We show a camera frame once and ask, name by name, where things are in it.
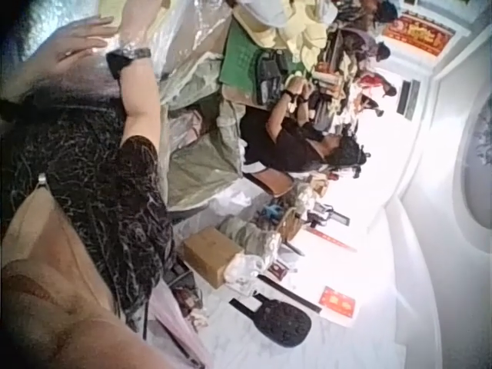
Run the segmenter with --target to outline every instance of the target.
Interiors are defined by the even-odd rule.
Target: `bag handle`
[[[253,297],[256,298],[258,301],[260,301],[262,304],[267,301],[270,301],[270,299],[266,298],[263,294],[255,294],[253,295]],[[253,320],[254,311],[244,306],[242,302],[233,298],[232,300],[229,301],[229,304],[231,304],[234,308],[236,308],[236,310],[240,311],[241,313],[249,317],[251,320]]]

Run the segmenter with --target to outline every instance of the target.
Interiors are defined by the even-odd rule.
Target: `bracelet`
[[[288,95],[291,98],[291,102],[294,102],[296,100],[296,98],[298,97],[296,94],[290,92],[289,90],[283,90],[282,94]]]
[[[309,98],[305,98],[303,95],[298,96],[298,105],[299,104],[304,104],[306,102],[309,102]]]

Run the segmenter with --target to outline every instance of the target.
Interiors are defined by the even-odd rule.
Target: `pink bag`
[[[204,369],[213,368],[211,355],[208,353],[207,349],[200,341],[200,337],[196,334],[188,321],[182,317],[181,310],[179,309],[171,289],[163,281],[157,285],[151,296],[149,319],[152,319],[152,317],[167,328],[174,336],[174,339],[179,341],[179,344],[189,356],[194,359],[194,361],[204,365],[201,367]],[[176,368],[185,367],[182,366],[185,361],[188,361],[191,364],[191,361],[183,355],[183,361],[175,363]]]

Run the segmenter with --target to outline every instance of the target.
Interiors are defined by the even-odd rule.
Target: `red poster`
[[[438,56],[454,36],[454,31],[413,12],[405,11],[383,35]]]
[[[336,311],[345,317],[353,317],[355,312],[355,300],[334,289],[325,287],[320,297],[320,305]]]

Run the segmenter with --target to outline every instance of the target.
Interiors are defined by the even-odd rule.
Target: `red sign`
[[[339,240],[337,240],[333,237],[330,237],[327,234],[324,234],[323,232],[319,232],[318,229],[306,227],[306,231],[311,232],[312,234],[318,236],[319,238],[323,238],[325,241],[331,242],[332,244],[336,244],[337,246],[340,246],[341,248],[345,248],[345,249],[352,251],[352,252],[357,252],[357,249],[352,248],[348,244],[344,244],[343,242],[340,242]]]
[[[320,305],[336,311],[345,317],[353,317],[355,312],[355,300],[334,289],[325,287],[320,297]]]
[[[455,31],[413,12],[403,15],[383,31],[383,35],[438,56]]]

